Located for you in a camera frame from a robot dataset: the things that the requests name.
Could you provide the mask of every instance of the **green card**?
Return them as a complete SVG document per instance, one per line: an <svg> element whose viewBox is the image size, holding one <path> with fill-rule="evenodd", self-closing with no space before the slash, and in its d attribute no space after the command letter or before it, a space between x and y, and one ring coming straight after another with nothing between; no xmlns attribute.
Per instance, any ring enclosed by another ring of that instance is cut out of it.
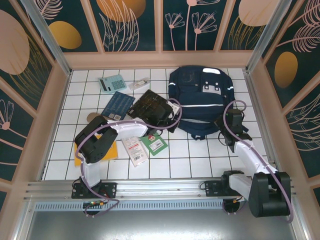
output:
<svg viewBox="0 0 320 240"><path fill-rule="evenodd" d="M168 147L166 142L160 136L149 135L140 137L140 139L153 156L157 155L163 149Z"/></svg>

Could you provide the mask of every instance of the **navy backpack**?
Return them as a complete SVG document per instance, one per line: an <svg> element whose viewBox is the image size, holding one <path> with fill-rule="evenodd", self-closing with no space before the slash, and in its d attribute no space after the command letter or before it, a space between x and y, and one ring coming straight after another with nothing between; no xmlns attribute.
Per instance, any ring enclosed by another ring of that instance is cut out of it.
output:
<svg viewBox="0 0 320 240"><path fill-rule="evenodd" d="M195 140L217 132L215 120L235 100L231 78L218 68L205 66L182 66L172 72L168 93L182 106L178 127Z"/></svg>

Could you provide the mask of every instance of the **teal calculator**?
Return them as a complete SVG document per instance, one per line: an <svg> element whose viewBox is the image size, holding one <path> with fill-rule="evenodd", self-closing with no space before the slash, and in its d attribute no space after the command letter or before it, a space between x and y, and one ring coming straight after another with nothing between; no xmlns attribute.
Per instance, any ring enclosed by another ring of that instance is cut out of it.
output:
<svg viewBox="0 0 320 240"><path fill-rule="evenodd" d="M99 78L99 84L101 90L107 94L113 94L116 91L120 91L127 88L127 85L120 74Z"/></svg>

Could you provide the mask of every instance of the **yellow circle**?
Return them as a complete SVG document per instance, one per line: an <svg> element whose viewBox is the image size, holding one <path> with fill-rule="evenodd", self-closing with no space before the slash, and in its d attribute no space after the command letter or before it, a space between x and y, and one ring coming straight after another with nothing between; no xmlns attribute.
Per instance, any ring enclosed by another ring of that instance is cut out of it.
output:
<svg viewBox="0 0 320 240"><path fill-rule="evenodd" d="M136 18L139 18L146 9L146 0L96 0L96 3L104 15L116 22L129 22L132 19L130 9Z"/></svg>
<svg viewBox="0 0 320 240"><path fill-rule="evenodd" d="M288 87L295 79L298 70L298 60L289 51L283 52L277 59L274 69L275 83L280 88Z"/></svg>
<svg viewBox="0 0 320 240"><path fill-rule="evenodd" d="M65 21L55 21L49 25L56 42L65 49L80 47L82 40L78 30Z"/></svg>
<svg viewBox="0 0 320 240"><path fill-rule="evenodd" d="M12 75L22 73L29 62L28 35L10 14L0 10L0 69Z"/></svg>
<svg viewBox="0 0 320 240"><path fill-rule="evenodd" d="M269 22L279 0L241 0L239 18L245 25L264 26Z"/></svg>

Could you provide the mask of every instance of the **white tile floor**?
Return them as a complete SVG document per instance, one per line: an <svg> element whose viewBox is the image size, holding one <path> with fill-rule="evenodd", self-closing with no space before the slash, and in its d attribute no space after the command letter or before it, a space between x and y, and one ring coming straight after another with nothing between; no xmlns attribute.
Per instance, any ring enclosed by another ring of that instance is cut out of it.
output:
<svg viewBox="0 0 320 240"><path fill-rule="evenodd" d="M175 68L74 71L42 179L73 180L79 177L80 168L74 166L73 139L86 126L87 115L92 112L101 113L112 97L112 94L101 93L98 78L121 74L127 85L142 78L150 78L150 86L137 91L129 88L121 91L135 97L136 102L148 88L167 98L168 80L174 70ZM232 78L235 98L247 103L243 125L249 129L248 133L256 148L265 156L266 151L242 70L222 70ZM218 141L218 132L208 135L203 141L193 140L179 128L174 133L165 130L161 136L168 148L156 156L150 154L150 160L137 167L132 165L122 142L117 141L118 159L100 162L101 177L110 180L206 178L220 177L224 171L231 169L246 172L241 160Z"/></svg>

